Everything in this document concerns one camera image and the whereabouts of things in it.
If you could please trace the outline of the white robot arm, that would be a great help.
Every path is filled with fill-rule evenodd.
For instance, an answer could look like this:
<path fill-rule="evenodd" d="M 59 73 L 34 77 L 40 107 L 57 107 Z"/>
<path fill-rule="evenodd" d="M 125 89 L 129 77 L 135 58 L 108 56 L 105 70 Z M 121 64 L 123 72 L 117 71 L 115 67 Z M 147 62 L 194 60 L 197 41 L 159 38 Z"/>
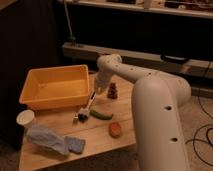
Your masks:
<path fill-rule="evenodd" d="M 118 54 L 97 60 L 95 90 L 102 93 L 117 75 L 133 84 L 131 109 L 140 171 L 191 171 L 179 107 L 191 97 L 182 77 L 124 64 Z"/>

